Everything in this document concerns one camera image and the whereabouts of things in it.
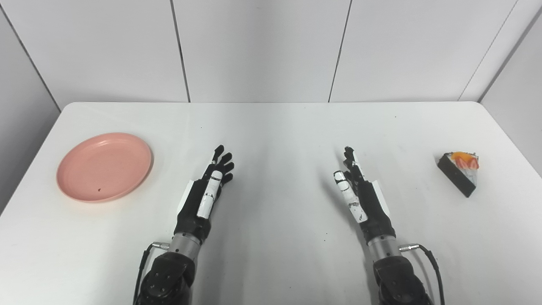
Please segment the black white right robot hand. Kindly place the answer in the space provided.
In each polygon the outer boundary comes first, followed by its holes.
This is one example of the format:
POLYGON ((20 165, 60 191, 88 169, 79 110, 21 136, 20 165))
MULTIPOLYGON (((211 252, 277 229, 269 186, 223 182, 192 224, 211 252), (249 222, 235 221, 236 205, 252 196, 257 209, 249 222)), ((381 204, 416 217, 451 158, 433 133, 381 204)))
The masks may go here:
POLYGON ((344 148, 346 171, 336 171, 334 181, 345 204, 363 233, 366 243, 396 237, 377 181, 368 181, 352 147, 344 148))

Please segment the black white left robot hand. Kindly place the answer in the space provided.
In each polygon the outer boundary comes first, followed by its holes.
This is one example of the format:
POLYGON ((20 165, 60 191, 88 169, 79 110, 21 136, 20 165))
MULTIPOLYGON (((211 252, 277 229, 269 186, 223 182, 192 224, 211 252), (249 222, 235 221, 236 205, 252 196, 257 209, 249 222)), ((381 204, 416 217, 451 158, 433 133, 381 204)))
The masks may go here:
POLYGON ((232 153, 225 153, 219 145, 213 153, 202 177, 192 182, 182 209, 177 215, 174 234, 195 237, 200 245, 208 238, 211 230, 211 213, 224 185, 233 179, 232 153))

